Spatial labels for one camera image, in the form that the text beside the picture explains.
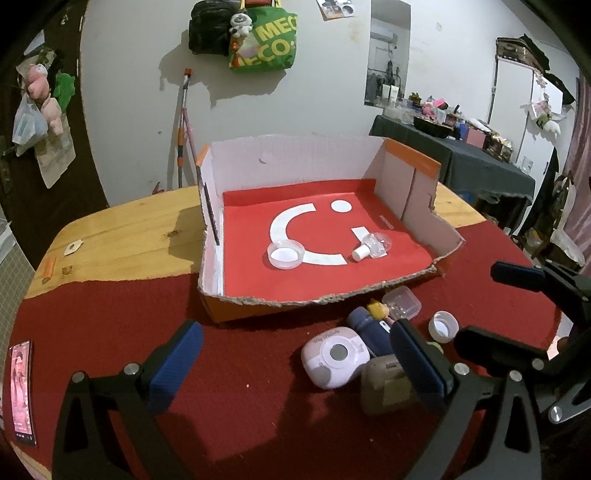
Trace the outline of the pink curtain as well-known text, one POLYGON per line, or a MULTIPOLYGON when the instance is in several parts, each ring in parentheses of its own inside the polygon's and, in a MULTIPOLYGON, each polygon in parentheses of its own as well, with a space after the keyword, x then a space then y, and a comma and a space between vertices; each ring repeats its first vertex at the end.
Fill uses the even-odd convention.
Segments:
POLYGON ((571 173, 576 198, 565 232, 580 249, 584 271, 590 270, 590 82, 584 75, 578 83, 577 111, 565 172, 571 173))

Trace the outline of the pink plush toy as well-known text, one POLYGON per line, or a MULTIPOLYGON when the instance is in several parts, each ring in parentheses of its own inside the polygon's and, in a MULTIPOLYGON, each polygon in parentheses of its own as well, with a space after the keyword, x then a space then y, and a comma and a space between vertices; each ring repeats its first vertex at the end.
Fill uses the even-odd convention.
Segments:
POLYGON ((63 134, 62 110, 57 99, 51 96, 47 77, 47 69, 42 64, 30 65, 26 77, 26 91, 39 107, 50 132, 60 136, 63 134))

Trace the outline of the wall mirror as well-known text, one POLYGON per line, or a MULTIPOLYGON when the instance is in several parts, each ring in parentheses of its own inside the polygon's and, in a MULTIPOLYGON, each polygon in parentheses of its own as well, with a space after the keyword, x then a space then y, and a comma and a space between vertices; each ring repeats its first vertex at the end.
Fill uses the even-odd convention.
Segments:
POLYGON ((410 60, 411 5, 376 0, 370 12, 365 105, 383 108, 406 94, 410 60))

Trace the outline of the white plush keychain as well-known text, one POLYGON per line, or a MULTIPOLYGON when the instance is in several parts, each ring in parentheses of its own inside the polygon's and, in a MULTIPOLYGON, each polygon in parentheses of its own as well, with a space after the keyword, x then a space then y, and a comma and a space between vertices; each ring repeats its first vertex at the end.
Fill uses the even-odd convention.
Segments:
POLYGON ((231 16, 229 33, 233 38, 242 38, 252 32, 252 19, 245 12, 231 16))

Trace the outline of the plastic bag on door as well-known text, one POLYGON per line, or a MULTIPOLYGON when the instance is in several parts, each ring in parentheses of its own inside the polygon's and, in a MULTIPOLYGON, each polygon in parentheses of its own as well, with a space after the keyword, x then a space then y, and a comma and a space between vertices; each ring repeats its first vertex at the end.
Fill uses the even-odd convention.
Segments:
POLYGON ((12 142, 19 147, 30 147, 47 135, 48 125, 36 103, 23 94, 17 109, 12 142))

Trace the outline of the black bag on wall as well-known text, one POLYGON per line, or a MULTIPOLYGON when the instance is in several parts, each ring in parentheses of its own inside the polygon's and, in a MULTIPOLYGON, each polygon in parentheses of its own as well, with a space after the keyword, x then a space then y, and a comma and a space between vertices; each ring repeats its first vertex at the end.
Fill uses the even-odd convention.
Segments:
POLYGON ((229 1, 204 0, 193 6, 188 26, 188 48, 195 54, 228 56, 230 19, 235 6, 229 1))

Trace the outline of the white plush on cabinet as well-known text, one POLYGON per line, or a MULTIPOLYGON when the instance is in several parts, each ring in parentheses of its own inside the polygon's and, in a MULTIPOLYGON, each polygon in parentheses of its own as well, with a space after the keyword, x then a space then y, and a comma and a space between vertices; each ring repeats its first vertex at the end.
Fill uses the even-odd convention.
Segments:
POLYGON ((531 101, 523 105, 522 108, 539 129, 554 136, 562 134, 559 122, 563 119, 563 116, 553 113, 547 100, 531 101))

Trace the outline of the cardboard box with red lining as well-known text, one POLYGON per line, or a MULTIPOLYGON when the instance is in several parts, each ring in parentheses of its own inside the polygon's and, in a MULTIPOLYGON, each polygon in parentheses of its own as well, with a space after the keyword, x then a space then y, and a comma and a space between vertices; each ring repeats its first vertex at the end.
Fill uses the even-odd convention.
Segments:
POLYGON ((436 213, 440 165, 389 138, 264 135, 214 142, 197 160, 204 251, 198 289, 215 322, 339 302, 444 272, 464 238, 436 213), (356 262, 366 235, 392 240, 356 262), (267 247, 304 246, 291 270, 267 247))

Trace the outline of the white round plastic cap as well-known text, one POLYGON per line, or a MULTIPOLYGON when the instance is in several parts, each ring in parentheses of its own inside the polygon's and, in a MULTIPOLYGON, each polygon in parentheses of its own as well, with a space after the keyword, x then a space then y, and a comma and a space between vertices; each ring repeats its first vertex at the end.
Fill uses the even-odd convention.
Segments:
POLYGON ((453 341, 460 330, 456 317, 448 311, 437 311, 429 322, 429 333, 431 337, 446 344, 453 341))

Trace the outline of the white cabinet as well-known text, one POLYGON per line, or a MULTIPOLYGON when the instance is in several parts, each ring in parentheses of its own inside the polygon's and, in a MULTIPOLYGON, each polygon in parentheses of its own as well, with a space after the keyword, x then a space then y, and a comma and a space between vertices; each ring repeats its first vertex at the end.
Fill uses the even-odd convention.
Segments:
POLYGON ((535 180, 541 180, 561 136, 539 129, 522 108, 531 101, 547 100, 551 111, 562 115, 562 92, 534 68, 496 59, 494 92, 489 125, 511 142, 510 163, 535 180))

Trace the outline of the blonde doll figurine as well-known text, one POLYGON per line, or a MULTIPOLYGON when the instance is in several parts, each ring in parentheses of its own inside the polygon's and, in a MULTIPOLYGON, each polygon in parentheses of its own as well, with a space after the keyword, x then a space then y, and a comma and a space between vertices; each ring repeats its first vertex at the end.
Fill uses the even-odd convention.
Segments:
POLYGON ((394 323, 394 318, 391 315, 390 307, 387 304, 379 302, 377 300, 372 300, 367 305, 367 309, 372 316, 377 321, 384 321, 388 325, 394 323))

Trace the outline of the dark cloth covered side table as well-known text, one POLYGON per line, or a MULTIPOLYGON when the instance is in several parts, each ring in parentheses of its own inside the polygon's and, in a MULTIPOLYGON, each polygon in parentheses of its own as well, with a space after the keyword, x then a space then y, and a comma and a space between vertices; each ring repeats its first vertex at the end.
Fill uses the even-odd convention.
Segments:
POLYGON ((472 206, 478 200, 495 204, 511 198, 526 206, 534 201, 535 181, 530 176, 475 146, 434 137, 383 115, 374 119, 370 135, 391 138, 438 161, 440 181, 472 206))

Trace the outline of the green tote bag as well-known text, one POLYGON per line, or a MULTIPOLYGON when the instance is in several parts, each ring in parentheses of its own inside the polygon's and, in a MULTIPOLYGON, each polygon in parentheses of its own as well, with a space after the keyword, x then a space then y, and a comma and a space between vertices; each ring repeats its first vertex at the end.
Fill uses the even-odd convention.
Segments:
POLYGON ((238 12, 252 19, 252 32, 229 37, 229 68, 235 72, 284 71, 297 56, 297 14, 280 1, 240 2, 238 12))

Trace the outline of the small clear plastic bottle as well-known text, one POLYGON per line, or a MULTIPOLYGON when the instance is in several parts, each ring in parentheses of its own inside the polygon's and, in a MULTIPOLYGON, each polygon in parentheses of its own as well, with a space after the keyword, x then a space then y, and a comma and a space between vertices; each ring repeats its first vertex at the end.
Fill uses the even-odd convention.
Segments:
POLYGON ((356 262, 361 262, 366 258, 382 258, 388 254, 392 248, 391 238, 381 232, 372 233, 363 237, 358 248, 353 250, 352 258, 356 262))

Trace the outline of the grey square earbud case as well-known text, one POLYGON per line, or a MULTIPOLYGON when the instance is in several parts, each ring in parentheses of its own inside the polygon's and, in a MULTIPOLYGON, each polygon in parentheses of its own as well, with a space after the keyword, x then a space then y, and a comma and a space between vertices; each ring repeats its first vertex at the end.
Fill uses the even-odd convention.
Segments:
POLYGON ((418 402, 419 398, 398 358, 375 357, 363 366, 361 404, 369 415, 381 415, 418 402))

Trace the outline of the clear round plastic lid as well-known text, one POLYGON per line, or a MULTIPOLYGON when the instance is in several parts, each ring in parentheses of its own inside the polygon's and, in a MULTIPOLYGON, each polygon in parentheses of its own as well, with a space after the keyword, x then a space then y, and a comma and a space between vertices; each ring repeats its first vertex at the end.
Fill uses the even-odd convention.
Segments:
POLYGON ((270 265, 280 270, 297 268, 304 261, 304 246, 294 240, 280 240, 267 247, 270 265))

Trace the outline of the smartphone with pink screen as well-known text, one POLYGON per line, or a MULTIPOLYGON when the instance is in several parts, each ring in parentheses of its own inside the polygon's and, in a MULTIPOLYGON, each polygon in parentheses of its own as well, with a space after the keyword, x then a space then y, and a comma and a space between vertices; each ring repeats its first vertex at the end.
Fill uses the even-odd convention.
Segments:
POLYGON ((33 343, 26 340, 10 348, 10 409, 18 441, 36 446, 31 404, 33 343))

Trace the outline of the white paper scrap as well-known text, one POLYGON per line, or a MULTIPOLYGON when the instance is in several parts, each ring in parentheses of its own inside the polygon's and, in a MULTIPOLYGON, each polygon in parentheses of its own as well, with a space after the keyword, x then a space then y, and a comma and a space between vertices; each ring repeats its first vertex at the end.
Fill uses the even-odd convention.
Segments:
POLYGON ((69 245, 66 246, 63 255, 69 256, 69 255, 75 253, 83 245, 83 243, 84 243, 84 241, 81 239, 71 242, 69 245))

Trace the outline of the orange paper scrap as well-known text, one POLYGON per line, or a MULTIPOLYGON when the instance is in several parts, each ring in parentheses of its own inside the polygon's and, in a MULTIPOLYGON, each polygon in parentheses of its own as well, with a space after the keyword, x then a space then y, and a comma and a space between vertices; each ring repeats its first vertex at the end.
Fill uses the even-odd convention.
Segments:
POLYGON ((45 285, 47 282, 49 282, 52 279, 53 273, 55 270, 56 260, 57 260, 57 258, 54 256, 51 256, 47 259, 47 261, 45 263, 45 268, 43 271, 43 276, 42 276, 42 284, 43 285, 45 285))

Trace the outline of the green plush toy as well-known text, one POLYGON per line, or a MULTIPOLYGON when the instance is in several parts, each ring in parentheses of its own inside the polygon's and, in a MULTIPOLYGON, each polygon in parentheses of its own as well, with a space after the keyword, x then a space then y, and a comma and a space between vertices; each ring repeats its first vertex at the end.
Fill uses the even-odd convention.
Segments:
POLYGON ((66 111, 75 93, 75 77, 65 72, 57 73, 53 97, 57 100, 62 112, 66 111))

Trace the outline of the white round device case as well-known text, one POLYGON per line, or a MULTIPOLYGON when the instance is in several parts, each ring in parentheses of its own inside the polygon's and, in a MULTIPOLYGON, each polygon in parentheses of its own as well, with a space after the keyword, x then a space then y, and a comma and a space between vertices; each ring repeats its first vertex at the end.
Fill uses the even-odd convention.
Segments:
POLYGON ((311 338, 301 349, 301 361, 315 386, 332 390, 360 375, 370 352, 353 329, 335 327, 311 338))

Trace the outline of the clear square plastic box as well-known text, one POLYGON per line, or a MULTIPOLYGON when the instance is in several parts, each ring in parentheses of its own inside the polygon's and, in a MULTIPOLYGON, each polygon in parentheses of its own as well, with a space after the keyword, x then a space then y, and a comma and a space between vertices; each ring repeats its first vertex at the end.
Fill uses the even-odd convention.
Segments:
POLYGON ((382 298, 382 303, 389 308, 389 316, 394 320, 412 320, 422 309, 421 301, 407 286, 387 292, 382 298))

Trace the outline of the poster on wall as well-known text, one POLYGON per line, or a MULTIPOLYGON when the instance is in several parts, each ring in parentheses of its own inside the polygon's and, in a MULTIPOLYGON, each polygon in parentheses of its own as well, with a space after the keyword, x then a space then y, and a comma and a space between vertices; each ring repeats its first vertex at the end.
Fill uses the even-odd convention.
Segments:
POLYGON ((356 15, 356 7, 351 0, 317 0, 317 4, 327 21, 356 15))

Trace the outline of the dark blue bottle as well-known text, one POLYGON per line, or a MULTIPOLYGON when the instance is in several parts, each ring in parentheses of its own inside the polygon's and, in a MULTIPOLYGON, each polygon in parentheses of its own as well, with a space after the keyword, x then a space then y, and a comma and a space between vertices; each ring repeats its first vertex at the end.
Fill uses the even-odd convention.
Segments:
POLYGON ((390 340, 390 326, 384 320, 375 319, 366 308, 358 307, 349 313, 348 324, 374 357, 394 353, 390 340))

